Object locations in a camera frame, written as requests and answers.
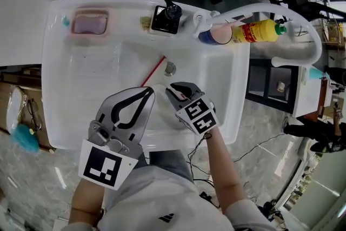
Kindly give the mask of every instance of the white faucet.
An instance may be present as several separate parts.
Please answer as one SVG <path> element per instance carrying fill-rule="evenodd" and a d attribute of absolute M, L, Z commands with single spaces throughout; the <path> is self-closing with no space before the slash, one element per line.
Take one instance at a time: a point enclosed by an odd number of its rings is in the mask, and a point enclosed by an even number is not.
<path fill-rule="evenodd" d="M 299 15 L 298 13 L 290 9 L 287 9 L 279 5 L 270 4 L 270 3 L 257 3 L 257 4 L 246 5 L 246 6 L 225 12 L 223 14 L 220 14 L 214 17 L 207 15 L 206 13 L 200 13 L 203 16 L 198 19 L 199 22 L 197 23 L 197 27 L 193 36 L 198 37 L 200 32 L 210 30 L 212 25 L 215 23 L 224 23 L 225 20 L 230 20 L 237 16 L 249 15 L 254 12 L 272 12 L 272 13 L 290 18 L 296 21 L 298 24 L 300 24 L 304 28 L 304 30 L 307 31 L 311 35 L 312 39 L 315 41 L 315 51 L 311 55 L 310 58 L 307 58 L 304 60 L 295 60 L 295 59 L 283 59 L 280 57 L 274 57 L 271 59 L 271 63 L 273 64 L 273 66 L 275 67 L 280 67 L 282 65 L 309 66 L 318 61 L 322 53 L 322 42 L 317 31 L 311 25 L 311 23 L 308 22 L 304 17 L 302 17 L 301 15 Z"/>

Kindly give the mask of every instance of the sink drain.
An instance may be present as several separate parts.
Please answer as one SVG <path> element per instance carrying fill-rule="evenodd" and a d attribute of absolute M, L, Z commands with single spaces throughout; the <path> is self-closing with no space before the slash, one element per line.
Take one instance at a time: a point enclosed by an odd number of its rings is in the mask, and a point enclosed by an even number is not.
<path fill-rule="evenodd" d="M 164 71 L 165 76 L 173 76 L 177 71 L 177 67 L 172 62 L 167 62 L 166 69 Z"/>

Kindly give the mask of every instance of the yellow bottle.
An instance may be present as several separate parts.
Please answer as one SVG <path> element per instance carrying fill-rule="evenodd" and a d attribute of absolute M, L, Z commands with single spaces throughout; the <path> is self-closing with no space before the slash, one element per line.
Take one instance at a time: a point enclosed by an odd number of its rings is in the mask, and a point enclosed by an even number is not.
<path fill-rule="evenodd" d="M 271 19 L 232 26 L 232 38 L 229 43 L 275 42 L 279 35 L 286 31 L 285 26 L 280 26 Z"/>

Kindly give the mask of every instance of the soap dish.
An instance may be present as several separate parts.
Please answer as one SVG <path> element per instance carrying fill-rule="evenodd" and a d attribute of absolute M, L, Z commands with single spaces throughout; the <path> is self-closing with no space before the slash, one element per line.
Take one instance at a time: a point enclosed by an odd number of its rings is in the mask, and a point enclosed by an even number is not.
<path fill-rule="evenodd" d="M 104 37 L 108 33 L 108 18 L 109 13 L 104 9 L 77 9 L 72 18 L 71 34 L 84 37 Z"/>

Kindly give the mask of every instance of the small yellow item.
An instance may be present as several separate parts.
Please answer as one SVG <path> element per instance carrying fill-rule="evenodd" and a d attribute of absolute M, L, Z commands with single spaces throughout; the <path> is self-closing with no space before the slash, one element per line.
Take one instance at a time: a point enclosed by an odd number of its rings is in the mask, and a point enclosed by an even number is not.
<path fill-rule="evenodd" d="M 280 26 L 271 19 L 232 26 L 232 39 L 229 43 L 275 42 L 286 31 L 285 26 Z"/>
<path fill-rule="evenodd" d="M 151 17 L 141 17 L 141 26 L 144 31 L 149 30 Z"/>

